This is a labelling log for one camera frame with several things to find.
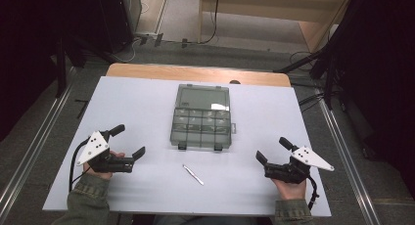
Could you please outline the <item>white table board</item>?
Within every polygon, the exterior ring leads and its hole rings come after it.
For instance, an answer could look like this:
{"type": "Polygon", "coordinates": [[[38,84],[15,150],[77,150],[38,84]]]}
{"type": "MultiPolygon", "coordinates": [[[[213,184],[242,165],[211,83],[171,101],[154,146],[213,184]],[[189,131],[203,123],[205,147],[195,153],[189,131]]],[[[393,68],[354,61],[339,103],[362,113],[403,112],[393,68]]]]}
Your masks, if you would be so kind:
{"type": "Polygon", "coordinates": [[[130,173],[110,182],[111,210],[132,213],[270,216],[279,196],[264,176],[255,154],[284,164],[291,155],[279,143],[287,138],[298,147],[310,142],[294,89],[229,85],[232,145],[210,150],[180,151],[169,140],[178,82],[103,77],[71,142],[76,148],[96,130],[119,124],[125,130],[109,142],[115,152],[132,154],[145,147],[130,173]],[[191,168],[200,185],[183,167],[191,168]]]}

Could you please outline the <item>wooden table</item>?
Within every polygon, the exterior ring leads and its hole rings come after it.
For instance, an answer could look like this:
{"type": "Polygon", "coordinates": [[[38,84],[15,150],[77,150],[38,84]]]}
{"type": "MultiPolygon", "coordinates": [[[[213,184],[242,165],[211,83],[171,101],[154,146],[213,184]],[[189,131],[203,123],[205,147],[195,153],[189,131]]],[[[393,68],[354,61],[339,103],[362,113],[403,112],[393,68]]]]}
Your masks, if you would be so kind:
{"type": "Polygon", "coordinates": [[[171,65],[112,64],[107,76],[138,77],[167,80],[230,83],[291,87],[289,77],[284,73],[246,71],[222,67],[181,67],[171,65]]]}

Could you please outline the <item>person's left hand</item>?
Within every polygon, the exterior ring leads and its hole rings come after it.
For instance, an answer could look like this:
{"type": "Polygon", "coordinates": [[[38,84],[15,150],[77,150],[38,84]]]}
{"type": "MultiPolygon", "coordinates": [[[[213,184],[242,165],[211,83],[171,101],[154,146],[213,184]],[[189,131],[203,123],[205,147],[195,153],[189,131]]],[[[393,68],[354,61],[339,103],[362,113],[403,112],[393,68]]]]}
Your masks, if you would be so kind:
{"type": "MultiPolygon", "coordinates": [[[[118,157],[118,158],[123,158],[125,156],[125,153],[116,153],[114,151],[110,151],[110,154],[112,156],[115,156],[115,157],[118,157]]],[[[86,174],[89,174],[89,175],[92,175],[92,176],[95,176],[95,177],[98,177],[98,178],[101,178],[101,179],[104,179],[104,180],[110,180],[113,176],[113,174],[111,172],[105,172],[105,173],[95,172],[87,162],[85,162],[83,164],[83,171],[86,174]]]]}

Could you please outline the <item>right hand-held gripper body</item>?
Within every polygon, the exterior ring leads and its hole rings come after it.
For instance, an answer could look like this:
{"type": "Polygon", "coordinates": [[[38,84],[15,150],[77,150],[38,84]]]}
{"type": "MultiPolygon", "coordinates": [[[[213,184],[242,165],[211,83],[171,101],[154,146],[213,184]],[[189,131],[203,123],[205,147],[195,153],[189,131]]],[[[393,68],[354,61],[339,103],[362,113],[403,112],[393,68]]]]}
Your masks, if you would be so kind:
{"type": "Polygon", "coordinates": [[[310,167],[334,171],[335,167],[308,147],[286,146],[290,161],[280,165],[263,160],[264,176],[285,183],[299,184],[310,176],[310,167]]]}

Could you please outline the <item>black stand with legs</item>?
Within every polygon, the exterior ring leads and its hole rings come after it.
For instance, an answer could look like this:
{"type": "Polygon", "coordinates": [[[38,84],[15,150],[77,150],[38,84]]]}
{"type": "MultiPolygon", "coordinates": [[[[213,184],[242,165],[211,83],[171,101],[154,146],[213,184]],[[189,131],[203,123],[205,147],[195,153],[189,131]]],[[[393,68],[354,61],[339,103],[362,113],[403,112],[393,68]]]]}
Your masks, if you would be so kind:
{"type": "Polygon", "coordinates": [[[106,55],[103,51],[87,42],[86,40],[70,34],[63,34],[56,39],[56,77],[58,81],[58,88],[56,97],[61,98],[64,91],[67,89],[67,69],[66,58],[76,67],[83,67],[86,64],[86,59],[81,52],[82,48],[87,49],[99,58],[106,61],[108,64],[113,64],[115,59],[106,55]]]}

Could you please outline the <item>black curtain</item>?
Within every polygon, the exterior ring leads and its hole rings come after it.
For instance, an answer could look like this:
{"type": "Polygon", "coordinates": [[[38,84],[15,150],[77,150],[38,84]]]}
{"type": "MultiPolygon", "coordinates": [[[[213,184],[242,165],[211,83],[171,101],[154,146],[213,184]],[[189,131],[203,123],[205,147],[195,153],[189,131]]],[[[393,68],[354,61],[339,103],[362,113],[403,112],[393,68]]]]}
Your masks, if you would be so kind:
{"type": "Polygon", "coordinates": [[[365,147],[415,199],[415,0],[350,0],[330,46],[365,147]]]}
{"type": "Polygon", "coordinates": [[[106,55],[132,41],[122,0],[0,0],[0,141],[57,81],[55,42],[63,34],[106,55]]]}

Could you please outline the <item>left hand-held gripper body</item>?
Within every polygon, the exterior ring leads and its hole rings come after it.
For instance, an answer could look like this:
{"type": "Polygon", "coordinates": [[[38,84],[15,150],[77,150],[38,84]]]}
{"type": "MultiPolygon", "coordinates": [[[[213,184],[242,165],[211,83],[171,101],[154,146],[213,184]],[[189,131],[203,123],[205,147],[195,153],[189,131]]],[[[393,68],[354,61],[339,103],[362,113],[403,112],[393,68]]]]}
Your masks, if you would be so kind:
{"type": "Polygon", "coordinates": [[[85,148],[76,165],[87,162],[95,172],[126,172],[133,168],[133,157],[115,157],[110,154],[109,139],[112,137],[107,131],[94,131],[86,140],[85,148]]]}

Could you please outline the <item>grey cabinet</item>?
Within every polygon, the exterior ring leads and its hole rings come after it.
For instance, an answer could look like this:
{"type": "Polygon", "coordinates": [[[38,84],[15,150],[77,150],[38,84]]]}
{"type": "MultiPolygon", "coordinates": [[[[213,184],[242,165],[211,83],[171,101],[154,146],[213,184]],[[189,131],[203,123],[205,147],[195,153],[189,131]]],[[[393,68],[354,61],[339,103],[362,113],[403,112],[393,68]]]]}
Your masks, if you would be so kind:
{"type": "Polygon", "coordinates": [[[141,0],[122,0],[122,2],[126,12],[130,30],[132,33],[135,33],[142,11],[141,0]]]}

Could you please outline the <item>black tripod stand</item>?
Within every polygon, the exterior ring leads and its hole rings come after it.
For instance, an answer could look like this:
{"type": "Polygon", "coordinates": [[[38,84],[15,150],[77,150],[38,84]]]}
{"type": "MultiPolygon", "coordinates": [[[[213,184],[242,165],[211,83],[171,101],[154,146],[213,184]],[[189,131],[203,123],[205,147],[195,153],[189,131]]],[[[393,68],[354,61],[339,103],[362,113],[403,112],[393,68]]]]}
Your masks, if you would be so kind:
{"type": "Polygon", "coordinates": [[[288,73],[314,61],[315,64],[312,66],[312,69],[309,72],[310,78],[318,79],[323,74],[326,74],[326,81],[323,89],[323,100],[328,109],[331,110],[333,108],[331,100],[333,94],[333,84],[335,80],[336,63],[338,60],[338,52],[339,43],[335,39],[332,39],[329,40],[327,44],[317,52],[311,53],[299,61],[288,65],[287,67],[273,69],[273,72],[288,73]]]}

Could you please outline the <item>light wooden frame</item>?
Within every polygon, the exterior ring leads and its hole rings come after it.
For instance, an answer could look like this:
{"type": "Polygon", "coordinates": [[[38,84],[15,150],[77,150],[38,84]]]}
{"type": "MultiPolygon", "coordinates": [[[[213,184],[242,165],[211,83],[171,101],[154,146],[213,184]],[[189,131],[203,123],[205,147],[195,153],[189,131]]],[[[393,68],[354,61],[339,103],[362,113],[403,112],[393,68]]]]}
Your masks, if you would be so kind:
{"type": "Polygon", "coordinates": [[[297,21],[310,52],[322,47],[334,24],[340,23],[350,0],[199,0],[198,41],[202,41],[203,12],[297,21]]]}

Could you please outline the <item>small white pen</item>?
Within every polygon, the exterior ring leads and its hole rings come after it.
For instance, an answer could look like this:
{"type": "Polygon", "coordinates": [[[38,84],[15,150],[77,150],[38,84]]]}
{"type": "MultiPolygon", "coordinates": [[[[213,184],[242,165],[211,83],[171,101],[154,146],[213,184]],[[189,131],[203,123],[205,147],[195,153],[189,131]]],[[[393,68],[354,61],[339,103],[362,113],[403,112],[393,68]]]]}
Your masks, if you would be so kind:
{"type": "Polygon", "coordinates": [[[182,167],[202,186],[205,185],[205,183],[202,181],[202,179],[187,165],[182,164],[182,167]]]}

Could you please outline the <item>person's right hand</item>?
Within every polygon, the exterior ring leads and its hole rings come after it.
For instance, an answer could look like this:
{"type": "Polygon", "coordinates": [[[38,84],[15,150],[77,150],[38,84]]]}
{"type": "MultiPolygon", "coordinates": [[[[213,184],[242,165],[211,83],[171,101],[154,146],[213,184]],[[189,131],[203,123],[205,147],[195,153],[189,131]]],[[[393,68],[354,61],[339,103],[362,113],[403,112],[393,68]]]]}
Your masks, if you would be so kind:
{"type": "Polygon", "coordinates": [[[286,183],[281,180],[273,179],[282,200],[304,200],[306,192],[306,181],[299,184],[286,183]]]}

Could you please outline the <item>clear plastic compartment box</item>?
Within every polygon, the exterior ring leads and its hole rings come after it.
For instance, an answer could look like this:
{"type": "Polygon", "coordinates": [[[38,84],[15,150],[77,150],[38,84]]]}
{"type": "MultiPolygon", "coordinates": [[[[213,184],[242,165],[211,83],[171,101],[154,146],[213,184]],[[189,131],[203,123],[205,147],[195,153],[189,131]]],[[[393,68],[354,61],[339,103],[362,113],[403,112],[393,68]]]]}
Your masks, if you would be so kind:
{"type": "Polygon", "coordinates": [[[228,87],[178,86],[170,132],[172,146],[221,152],[231,146],[232,133],[228,87]]]}

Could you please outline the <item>metal floor rail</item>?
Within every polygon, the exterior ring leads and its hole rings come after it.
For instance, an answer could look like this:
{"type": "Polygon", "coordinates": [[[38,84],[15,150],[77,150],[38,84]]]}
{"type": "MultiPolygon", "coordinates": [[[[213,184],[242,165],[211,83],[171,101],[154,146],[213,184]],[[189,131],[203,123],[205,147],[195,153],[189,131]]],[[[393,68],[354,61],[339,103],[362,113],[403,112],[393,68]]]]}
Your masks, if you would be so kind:
{"type": "Polygon", "coordinates": [[[369,193],[352,159],[346,140],[340,129],[340,126],[338,125],[334,113],[329,110],[324,100],[319,102],[319,106],[326,119],[335,146],[345,168],[348,181],[350,182],[351,188],[362,212],[366,225],[382,225],[371,197],[369,196],[369,193]]]}
{"type": "Polygon", "coordinates": [[[52,107],[47,112],[45,119],[40,125],[39,130],[36,132],[33,140],[28,146],[28,150],[23,155],[17,170],[15,171],[13,177],[6,186],[5,191],[0,196],[0,220],[4,219],[11,208],[19,193],[23,187],[23,184],[26,178],[29,175],[29,172],[33,165],[35,164],[45,141],[47,140],[52,128],[54,127],[72,89],[74,80],[76,79],[79,72],[78,67],[72,67],[69,70],[68,75],[68,87],[64,89],[63,94],[56,98],[52,104],[52,107]]]}

